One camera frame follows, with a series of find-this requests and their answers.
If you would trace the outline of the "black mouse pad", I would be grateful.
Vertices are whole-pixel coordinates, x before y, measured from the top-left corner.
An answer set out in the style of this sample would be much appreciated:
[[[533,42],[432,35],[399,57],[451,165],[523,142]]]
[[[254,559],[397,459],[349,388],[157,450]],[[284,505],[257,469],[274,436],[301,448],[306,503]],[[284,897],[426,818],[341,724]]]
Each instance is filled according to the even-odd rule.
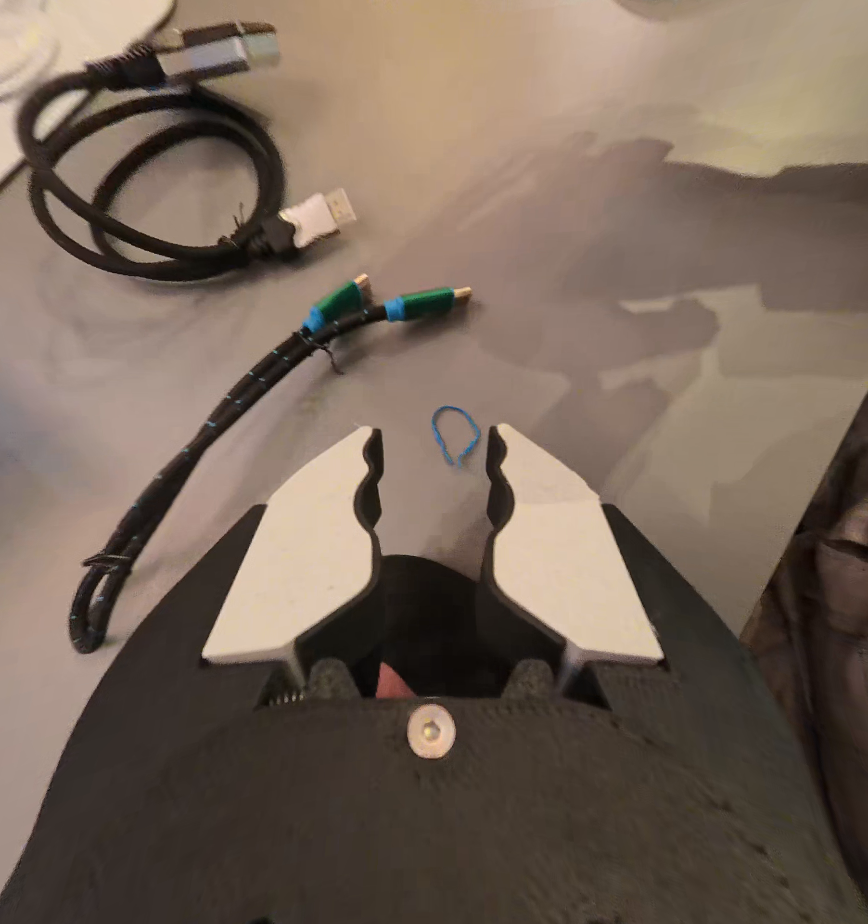
[[[409,555],[382,559],[382,644],[373,654],[375,698],[381,663],[421,698],[496,699],[510,669],[479,638],[477,583],[451,567]]]

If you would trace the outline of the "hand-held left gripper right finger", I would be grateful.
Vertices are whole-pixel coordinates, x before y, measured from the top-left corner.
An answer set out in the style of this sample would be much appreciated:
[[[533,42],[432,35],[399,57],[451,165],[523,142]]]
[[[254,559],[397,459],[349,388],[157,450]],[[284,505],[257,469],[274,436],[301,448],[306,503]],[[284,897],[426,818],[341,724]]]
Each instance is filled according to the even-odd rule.
[[[489,429],[486,474],[480,639],[510,667],[545,662],[561,693],[594,664],[665,664],[599,495],[507,423]]]

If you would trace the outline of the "blue twist tie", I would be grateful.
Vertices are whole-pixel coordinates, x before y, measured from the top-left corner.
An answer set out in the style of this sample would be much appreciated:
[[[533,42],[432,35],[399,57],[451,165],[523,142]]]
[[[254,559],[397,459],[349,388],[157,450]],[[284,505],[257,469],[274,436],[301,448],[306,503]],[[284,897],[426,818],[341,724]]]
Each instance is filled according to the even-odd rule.
[[[451,454],[440,430],[440,420],[445,414],[455,414],[461,417],[467,424],[471,434],[470,441],[456,455]],[[466,410],[453,405],[443,405],[434,410],[430,418],[430,428],[436,444],[440,449],[441,456],[451,468],[463,468],[468,458],[480,444],[482,438],[482,432],[472,416]]]

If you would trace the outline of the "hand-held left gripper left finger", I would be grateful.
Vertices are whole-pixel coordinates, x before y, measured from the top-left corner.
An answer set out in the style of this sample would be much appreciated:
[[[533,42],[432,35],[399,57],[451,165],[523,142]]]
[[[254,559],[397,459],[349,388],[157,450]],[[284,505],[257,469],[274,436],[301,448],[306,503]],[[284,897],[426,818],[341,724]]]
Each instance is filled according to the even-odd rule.
[[[303,684],[326,658],[354,664],[382,634],[382,432],[363,426],[269,498],[201,656],[283,663]]]

